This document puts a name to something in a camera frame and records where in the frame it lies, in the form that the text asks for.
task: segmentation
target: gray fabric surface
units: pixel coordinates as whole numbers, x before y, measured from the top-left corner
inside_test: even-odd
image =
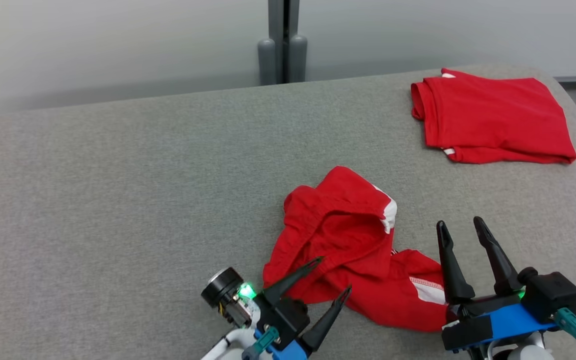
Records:
[[[466,66],[491,78],[541,71]],[[229,265],[257,287],[282,203],[341,165],[398,203],[397,249],[439,259],[446,221],[467,280],[493,293],[479,215],[515,266],[576,283],[576,162],[450,162],[423,146],[410,84],[439,71],[146,98],[0,117],[0,360],[196,359],[228,329],[201,299]],[[317,317],[327,304],[313,306]],[[558,359],[576,344],[548,333]],[[313,359],[464,359],[438,333],[345,309]]]

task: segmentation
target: metal stand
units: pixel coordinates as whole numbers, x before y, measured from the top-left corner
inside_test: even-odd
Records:
[[[268,38],[257,44],[261,85],[306,80],[308,39],[298,23],[299,0],[268,0]]]

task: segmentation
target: green led light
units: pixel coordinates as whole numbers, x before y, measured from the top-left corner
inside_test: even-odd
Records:
[[[247,282],[244,282],[243,285],[241,285],[238,294],[240,297],[247,297],[249,299],[253,299],[254,297],[257,296],[255,290],[253,290],[252,286]]]

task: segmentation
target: gray upholstered surface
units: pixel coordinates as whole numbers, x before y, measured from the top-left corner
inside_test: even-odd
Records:
[[[576,148],[576,107],[555,80],[516,66],[462,69],[542,80]],[[493,276],[474,215],[516,267],[576,283],[576,162],[455,164],[425,148],[409,86],[437,74],[1,116],[0,360],[198,358],[227,329],[199,296],[206,280],[232,265],[259,285],[284,197],[337,165],[397,201],[396,248],[438,259],[435,223],[446,221],[480,295],[492,293]],[[558,359],[576,359],[571,338],[546,340]],[[344,310],[313,359],[359,358],[465,357],[443,351],[438,333]]]

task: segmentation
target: folded red shirt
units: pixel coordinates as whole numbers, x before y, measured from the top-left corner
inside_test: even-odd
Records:
[[[299,186],[285,199],[285,228],[264,287],[324,256],[288,295],[306,304],[335,299],[384,325],[439,331],[446,323],[441,265],[416,250],[394,251],[397,203],[349,168],[335,167],[315,188]]]
[[[427,146],[462,163],[575,161],[562,107],[539,80],[441,73],[411,85]]]

